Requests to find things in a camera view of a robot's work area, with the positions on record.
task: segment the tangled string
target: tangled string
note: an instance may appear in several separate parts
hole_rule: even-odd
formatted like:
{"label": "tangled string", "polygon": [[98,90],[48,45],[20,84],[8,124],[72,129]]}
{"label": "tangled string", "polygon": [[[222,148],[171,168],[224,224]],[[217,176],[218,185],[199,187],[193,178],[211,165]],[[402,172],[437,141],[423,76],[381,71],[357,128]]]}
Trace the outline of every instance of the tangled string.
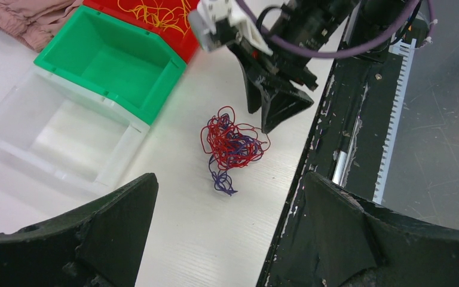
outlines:
{"label": "tangled string", "polygon": [[261,159],[270,148],[270,139],[266,136],[266,141],[260,141],[260,134],[261,129],[250,124],[235,124],[235,110],[230,106],[222,107],[201,129],[203,151],[212,155],[209,170],[215,190],[229,195],[237,192],[228,171]]}

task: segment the white table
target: white table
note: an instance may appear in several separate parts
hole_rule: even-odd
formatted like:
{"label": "white table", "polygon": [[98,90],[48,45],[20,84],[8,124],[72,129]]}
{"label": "white table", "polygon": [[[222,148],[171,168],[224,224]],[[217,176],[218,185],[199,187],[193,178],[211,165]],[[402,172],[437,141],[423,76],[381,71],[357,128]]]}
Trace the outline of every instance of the white table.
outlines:
{"label": "white table", "polygon": [[[280,3],[249,1],[255,12]],[[336,49],[341,35],[339,29],[324,50]],[[35,57],[0,31],[0,101]],[[213,191],[200,129],[224,105],[234,107],[238,122],[259,126],[261,115],[247,113],[241,69],[227,49],[196,55],[121,183],[146,172],[160,183],[137,286],[256,284],[331,64],[310,62],[318,76],[319,88],[310,93],[316,104],[270,134],[272,146],[262,160],[230,171],[239,192],[228,197]],[[66,194],[0,163],[0,232],[15,232],[95,198]]]}

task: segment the pink cloth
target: pink cloth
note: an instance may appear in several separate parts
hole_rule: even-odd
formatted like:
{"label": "pink cloth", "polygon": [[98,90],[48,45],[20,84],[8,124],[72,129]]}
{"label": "pink cloth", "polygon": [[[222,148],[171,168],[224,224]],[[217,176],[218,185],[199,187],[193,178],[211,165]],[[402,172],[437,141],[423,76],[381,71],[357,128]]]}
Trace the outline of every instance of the pink cloth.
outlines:
{"label": "pink cloth", "polygon": [[82,0],[0,0],[0,29],[41,51]]}

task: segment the robotic arm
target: robotic arm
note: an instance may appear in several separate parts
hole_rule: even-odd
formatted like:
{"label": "robotic arm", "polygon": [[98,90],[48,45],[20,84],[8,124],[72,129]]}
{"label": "robotic arm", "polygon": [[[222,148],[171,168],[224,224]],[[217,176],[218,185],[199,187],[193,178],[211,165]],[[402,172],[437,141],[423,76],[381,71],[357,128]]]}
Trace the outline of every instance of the robotic arm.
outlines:
{"label": "robotic arm", "polygon": [[[392,34],[420,1],[362,0],[358,16],[368,33],[352,39],[349,44],[359,46],[338,52],[340,57],[362,53],[368,56],[374,53],[373,48],[375,53],[385,50]],[[189,14],[189,22],[203,50],[210,52],[227,46],[238,58],[245,80],[247,109],[254,113],[261,108],[261,129],[269,133],[314,103],[292,83],[310,90],[317,88],[316,76],[306,67],[312,56],[305,55],[322,55],[316,51],[359,3],[360,0],[290,0],[281,7],[266,8],[256,19],[244,0],[201,0]],[[262,22],[273,9],[280,9],[281,16],[267,31]],[[328,57],[337,57],[338,53]]]}

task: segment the storage container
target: storage container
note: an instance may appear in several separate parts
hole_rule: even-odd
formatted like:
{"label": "storage container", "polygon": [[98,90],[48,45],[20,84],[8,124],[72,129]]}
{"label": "storage container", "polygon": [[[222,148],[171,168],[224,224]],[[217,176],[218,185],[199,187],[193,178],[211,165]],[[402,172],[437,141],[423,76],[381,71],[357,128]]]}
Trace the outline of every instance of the storage container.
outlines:
{"label": "storage container", "polygon": [[199,0],[84,0],[84,5],[156,33],[189,63],[199,45],[187,21],[187,14],[196,9],[198,2]]}
{"label": "storage container", "polygon": [[158,35],[81,6],[34,63],[151,125],[186,68]]}
{"label": "storage container", "polygon": [[104,96],[33,66],[0,104],[0,149],[71,185],[111,192],[149,126]]}

